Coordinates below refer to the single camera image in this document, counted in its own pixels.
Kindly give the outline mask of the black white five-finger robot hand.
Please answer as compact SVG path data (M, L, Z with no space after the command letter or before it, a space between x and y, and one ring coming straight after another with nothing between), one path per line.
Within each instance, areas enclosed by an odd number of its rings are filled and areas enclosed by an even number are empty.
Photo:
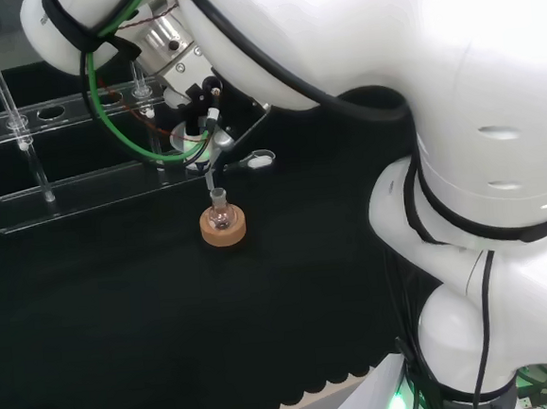
M228 158L269 112L267 104L242 94L216 72L197 44L187 47L158 77L165 88L165 104L180 118L169 136L176 151L185 153L200 146L209 115L218 116L213 138L196 162L188 165L189 173L201 175Z

